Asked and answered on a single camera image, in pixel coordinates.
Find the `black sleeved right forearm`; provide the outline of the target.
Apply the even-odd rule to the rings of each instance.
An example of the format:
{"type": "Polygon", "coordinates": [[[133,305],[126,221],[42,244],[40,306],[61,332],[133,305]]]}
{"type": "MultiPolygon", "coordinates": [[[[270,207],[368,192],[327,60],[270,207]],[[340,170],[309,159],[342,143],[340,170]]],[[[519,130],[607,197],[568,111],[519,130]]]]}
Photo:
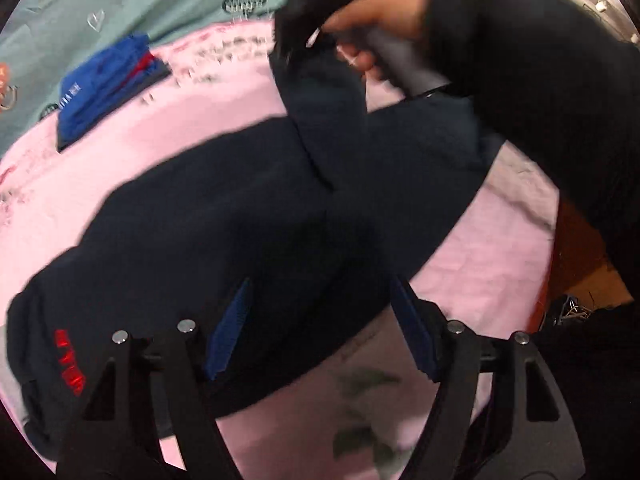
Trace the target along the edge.
{"type": "Polygon", "coordinates": [[[570,0],[428,0],[426,55],[600,232],[639,295],[639,50],[570,0]]]}

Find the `person's right hand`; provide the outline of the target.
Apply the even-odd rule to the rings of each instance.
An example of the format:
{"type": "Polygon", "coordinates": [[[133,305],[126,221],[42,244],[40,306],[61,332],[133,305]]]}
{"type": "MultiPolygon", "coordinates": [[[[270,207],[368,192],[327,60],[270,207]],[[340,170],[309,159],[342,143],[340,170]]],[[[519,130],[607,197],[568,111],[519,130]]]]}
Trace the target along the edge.
{"type": "MultiPolygon", "coordinates": [[[[428,0],[354,0],[333,13],[322,25],[322,32],[337,35],[348,30],[373,27],[400,39],[420,44],[424,37],[424,20],[428,0]]],[[[376,55],[345,40],[338,42],[338,52],[364,76],[385,80],[376,55]]]]}

